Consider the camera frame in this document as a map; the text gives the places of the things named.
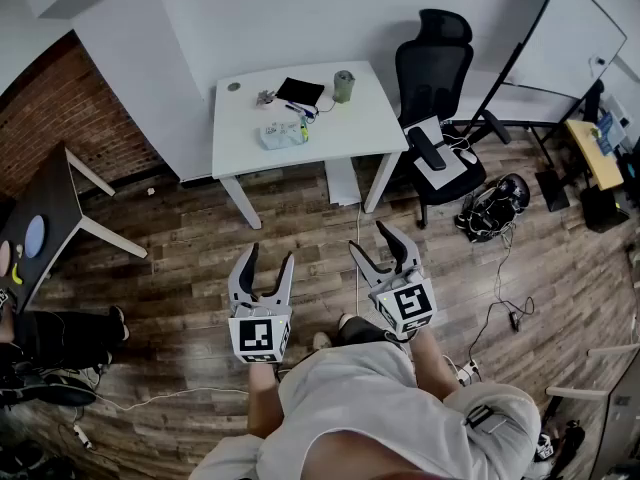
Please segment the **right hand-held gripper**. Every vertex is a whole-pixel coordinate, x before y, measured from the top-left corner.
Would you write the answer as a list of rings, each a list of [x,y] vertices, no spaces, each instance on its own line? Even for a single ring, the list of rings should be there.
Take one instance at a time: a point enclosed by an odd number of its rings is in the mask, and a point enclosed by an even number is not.
[[[416,243],[394,225],[380,220],[376,225],[395,259],[394,268],[377,266],[354,241],[349,241],[349,251],[372,288],[369,297],[375,309],[390,326],[388,338],[394,342],[409,342],[437,312],[432,282],[418,268],[420,252]]]

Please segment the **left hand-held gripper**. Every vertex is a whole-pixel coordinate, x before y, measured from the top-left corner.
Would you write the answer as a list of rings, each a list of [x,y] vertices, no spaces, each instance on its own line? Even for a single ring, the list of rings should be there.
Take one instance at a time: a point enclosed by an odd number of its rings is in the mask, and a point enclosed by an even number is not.
[[[228,319],[235,356],[245,364],[281,363],[291,334],[289,307],[295,259],[289,252],[283,259],[271,292],[259,297],[253,292],[259,244],[248,247],[236,261],[228,278],[233,304]]]

